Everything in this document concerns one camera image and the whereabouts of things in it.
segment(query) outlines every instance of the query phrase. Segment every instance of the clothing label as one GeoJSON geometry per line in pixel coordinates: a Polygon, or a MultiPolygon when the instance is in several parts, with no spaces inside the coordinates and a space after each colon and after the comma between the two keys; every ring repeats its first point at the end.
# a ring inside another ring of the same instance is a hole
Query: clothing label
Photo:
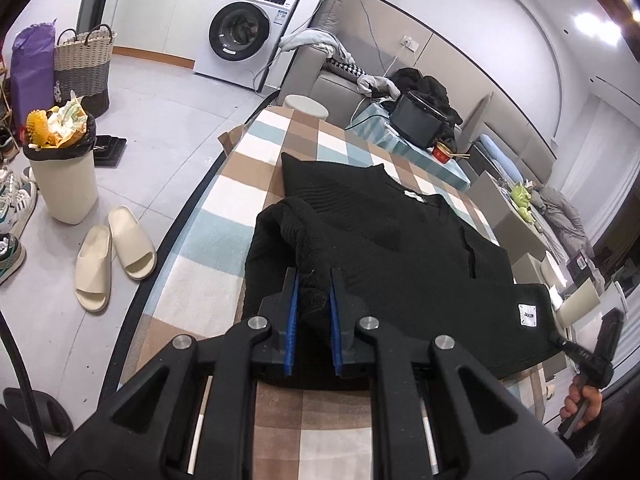
{"type": "Polygon", "coordinates": [[[276,17],[273,19],[273,23],[276,25],[284,25],[284,22],[287,21],[287,16],[289,15],[288,10],[279,10],[276,17]]]}
{"type": "Polygon", "coordinates": [[[522,326],[537,326],[536,306],[535,305],[518,305],[520,309],[520,324],[522,326]]]}
{"type": "Polygon", "coordinates": [[[415,198],[418,202],[422,202],[423,204],[425,203],[424,199],[417,193],[414,193],[413,191],[405,191],[404,194],[411,198],[415,198]]]}

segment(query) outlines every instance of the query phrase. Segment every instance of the curtain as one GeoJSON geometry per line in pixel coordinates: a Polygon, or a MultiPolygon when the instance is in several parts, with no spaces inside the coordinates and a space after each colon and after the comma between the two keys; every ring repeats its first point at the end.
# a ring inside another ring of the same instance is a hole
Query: curtain
{"type": "Polygon", "coordinates": [[[560,191],[580,213],[592,244],[616,217],[640,171],[640,128],[600,100],[560,191]]]}

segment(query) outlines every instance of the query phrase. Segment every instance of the white slide sandal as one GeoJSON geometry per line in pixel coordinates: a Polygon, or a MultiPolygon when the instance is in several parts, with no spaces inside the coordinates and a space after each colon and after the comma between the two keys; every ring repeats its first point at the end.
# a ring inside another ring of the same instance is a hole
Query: white slide sandal
{"type": "Polygon", "coordinates": [[[142,280],[156,268],[156,249],[126,206],[114,208],[109,213],[109,226],[113,235],[118,259],[127,275],[134,280],[142,280]]]}
{"type": "Polygon", "coordinates": [[[100,312],[111,295],[111,232],[95,225],[84,238],[76,260],[76,296],[89,312],[100,312]]]}

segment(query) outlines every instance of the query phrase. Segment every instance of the metal screw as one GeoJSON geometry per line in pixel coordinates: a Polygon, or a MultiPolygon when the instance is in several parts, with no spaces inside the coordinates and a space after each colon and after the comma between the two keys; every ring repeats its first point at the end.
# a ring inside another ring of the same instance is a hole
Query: metal screw
{"type": "Polygon", "coordinates": [[[186,334],[180,334],[174,337],[171,343],[174,345],[174,348],[185,350],[191,346],[191,337],[186,334]]]}
{"type": "Polygon", "coordinates": [[[254,316],[252,318],[249,318],[249,321],[247,321],[247,325],[249,325],[249,328],[253,328],[254,330],[260,330],[261,328],[266,328],[267,324],[268,324],[267,318],[262,316],[254,316]]]}
{"type": "Polygon", "coordinates": [[[450,335],[439,335],[436,338],[436,346],[440,350],[451,350],[456,345],[456,342],[450,335]]]}
{"type": "Polygon", "coordinates": [[[364,330],[375,330],[380,326],[380,322],[373,316],[365,316],[359,323],[364,330]]]}

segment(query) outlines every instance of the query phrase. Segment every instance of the black slipper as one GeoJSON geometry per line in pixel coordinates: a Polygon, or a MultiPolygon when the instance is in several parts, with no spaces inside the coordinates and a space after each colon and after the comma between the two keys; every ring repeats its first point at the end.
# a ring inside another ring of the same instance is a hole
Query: black slipper
{"type": "MultiPolygon", "coordinates": [[[[29,426],[22,392],[18,388],[5,388],[2,396],[4,397],[4,405],[12,417],[29,426]]],[[[36,390],[33,391],[33,399],[36,402],[38,415],[42,421],[42,429],[45,433],[66,438],[74,432],[71,419],[56,399],[36,390]]]]}

